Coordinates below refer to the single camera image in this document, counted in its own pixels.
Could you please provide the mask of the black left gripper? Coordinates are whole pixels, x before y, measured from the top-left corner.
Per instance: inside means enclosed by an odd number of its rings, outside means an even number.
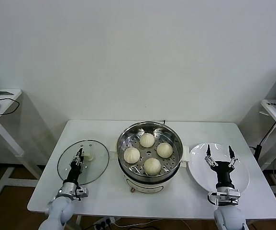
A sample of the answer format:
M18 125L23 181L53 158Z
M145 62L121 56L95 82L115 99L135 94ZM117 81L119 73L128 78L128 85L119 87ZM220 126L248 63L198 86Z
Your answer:
M84 155L83 150L79 149L77 153L74 155L73 160L70 164L71 169L68 173L67 178L65 179L65 182L78 184L78 178L81 174L81 166L83 165L84 161Z

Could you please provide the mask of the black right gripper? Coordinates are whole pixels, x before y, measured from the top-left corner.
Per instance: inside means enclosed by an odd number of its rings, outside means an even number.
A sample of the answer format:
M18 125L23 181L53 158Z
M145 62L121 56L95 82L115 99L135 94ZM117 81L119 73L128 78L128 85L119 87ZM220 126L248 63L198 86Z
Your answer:
M208 166L216 173L217 175L217 183L216 188L219 187L229 187L234 189L234 185L232 184L232 180L230 177L230 173L235 169L235 163L238 159L235 157L235 153L232 150L231 146L228 146L230 162L227 161L215 161L211 157L210 145L208 144L205 161Z

